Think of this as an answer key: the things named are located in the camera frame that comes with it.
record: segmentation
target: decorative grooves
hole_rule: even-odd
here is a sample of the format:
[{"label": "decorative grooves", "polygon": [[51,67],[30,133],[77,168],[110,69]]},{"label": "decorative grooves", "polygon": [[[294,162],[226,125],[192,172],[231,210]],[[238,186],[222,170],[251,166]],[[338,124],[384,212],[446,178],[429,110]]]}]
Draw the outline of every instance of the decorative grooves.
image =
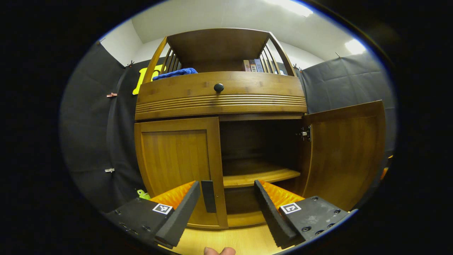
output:
[{"label": "decorative grooves", "polygon": [[238,105],[280,105],[306,107],[304,97],[280,95],[212,95],[189,98],[162,100],[152,103],[138,104],[135,113],[147,113],[168,109],[181,109],[200,106],[238,106]]}]

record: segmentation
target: drawer knob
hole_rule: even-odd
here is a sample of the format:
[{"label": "drawer knob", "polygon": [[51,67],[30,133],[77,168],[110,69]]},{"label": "drawer knob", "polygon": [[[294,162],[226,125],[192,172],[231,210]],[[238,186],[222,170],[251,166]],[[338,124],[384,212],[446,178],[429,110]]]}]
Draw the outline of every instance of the drawer knob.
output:
[{"label": "drawer knob", "polygon": [[223,86],[222,83],[217,83],[216,85],[214,85],[214,90],[217,91],[217,92],[221,92],[225,87]]}]

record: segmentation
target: black curtain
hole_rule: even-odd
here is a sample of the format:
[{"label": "black curtain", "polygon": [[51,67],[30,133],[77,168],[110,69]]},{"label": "black curtain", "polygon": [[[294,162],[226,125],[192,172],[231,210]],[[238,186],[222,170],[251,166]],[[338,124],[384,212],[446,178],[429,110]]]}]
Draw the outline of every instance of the black curtain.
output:
[{"label": "black curtain", "polygon": [[[135,108],[136,96],[132,96],[133,88],[123,92],[129,86],[135,88],[138,76],[135,85],[120,82],[128,80],[131,71],[101,44],[94,44],[70,77],[60,107],[65,163],[82,194],[104,212],[136,197],[135,190],[143,188],[133,146],[131,107]],[[107,98],[112,92],[118,97]],[[105,172],[109,168],[115,171]]]},{"label": "black curtain", "polygon": [[377,58],[368,52],[325,61],[296,73],[300,74],[309,114],[376,100],[382,100],[384,104],[385,154],[372,188],[356,205],[360,206],[378,186],[387,158],[395,149],[396,99],[391,81]]}]

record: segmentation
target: cabinet door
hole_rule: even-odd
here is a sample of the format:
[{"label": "cabinet door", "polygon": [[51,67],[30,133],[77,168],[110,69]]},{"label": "cabinet door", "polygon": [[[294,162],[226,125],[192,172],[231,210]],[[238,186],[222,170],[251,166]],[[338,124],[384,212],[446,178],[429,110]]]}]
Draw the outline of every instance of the cabinet door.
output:
[{"label": "cabinet door", "polygon": [[301,141],[298,192],[351,210],[379,170],[385,121],[382,101],[303,116],[302,126],[311,126],[311,141]]},{"label": "cabinet door", "polygon": [[135,148],[151,197],[190,181],[212,180],[217,212],[206,212],[201,193],[188,226],[228,228],[218,117],[136,123]]}]

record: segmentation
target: wooden floor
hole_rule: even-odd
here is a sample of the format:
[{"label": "wooden floor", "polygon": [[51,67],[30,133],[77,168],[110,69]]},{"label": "wooden floor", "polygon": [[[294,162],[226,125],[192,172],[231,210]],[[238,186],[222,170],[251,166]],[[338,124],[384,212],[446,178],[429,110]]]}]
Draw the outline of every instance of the wooden floor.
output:
[{"label": "wooden floor", "polygon": [[171,250],[183,255],[203,255],[205,246],[218,252],[232,247],[236,255],[267,255],[283,251],[275,245],[267,225],[228,230],[186,228],[178,246]]}]

